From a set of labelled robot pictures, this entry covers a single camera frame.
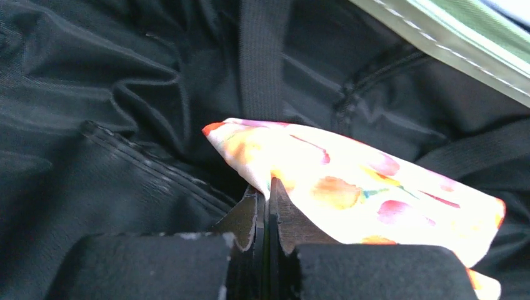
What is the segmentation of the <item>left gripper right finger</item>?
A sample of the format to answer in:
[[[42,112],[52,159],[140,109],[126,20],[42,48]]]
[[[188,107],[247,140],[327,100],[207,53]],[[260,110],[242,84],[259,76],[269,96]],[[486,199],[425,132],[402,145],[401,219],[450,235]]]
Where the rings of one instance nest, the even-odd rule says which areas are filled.
[[[270,299],[475,299],[448,249],[341,244],[289,199],[279,179],[268,202]]]

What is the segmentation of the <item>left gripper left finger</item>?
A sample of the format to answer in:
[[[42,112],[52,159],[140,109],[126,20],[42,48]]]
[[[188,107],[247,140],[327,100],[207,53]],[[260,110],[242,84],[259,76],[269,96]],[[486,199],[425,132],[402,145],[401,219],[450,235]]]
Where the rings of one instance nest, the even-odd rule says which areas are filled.
[[[259,299],[264,197],[253,187],[206,232],[87,236],[48,299]]]

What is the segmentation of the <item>floral orange print cloth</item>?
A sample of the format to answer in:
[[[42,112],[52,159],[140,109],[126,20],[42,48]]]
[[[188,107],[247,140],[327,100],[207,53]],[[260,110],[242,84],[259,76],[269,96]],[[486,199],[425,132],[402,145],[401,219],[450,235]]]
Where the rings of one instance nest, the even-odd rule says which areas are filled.
[[[501,284],[474,266],[503,222],[501,199],[315,127],[229,118],[202,131],[266,199],[279,179],[292,203],[338,242],[448,248],[479,299],[500,297]]]

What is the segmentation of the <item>green hard-shell suitcase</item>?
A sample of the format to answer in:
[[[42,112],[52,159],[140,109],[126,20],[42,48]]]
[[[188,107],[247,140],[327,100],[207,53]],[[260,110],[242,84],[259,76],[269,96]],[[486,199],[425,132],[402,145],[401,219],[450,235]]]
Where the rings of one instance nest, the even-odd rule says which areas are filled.
[[[258,191],[203,134],[229,118],[501,199],[474,270],[529,298],[529,31],[479,1],[2,1],[1,298],[48,299],[87,236],[212,228]]]

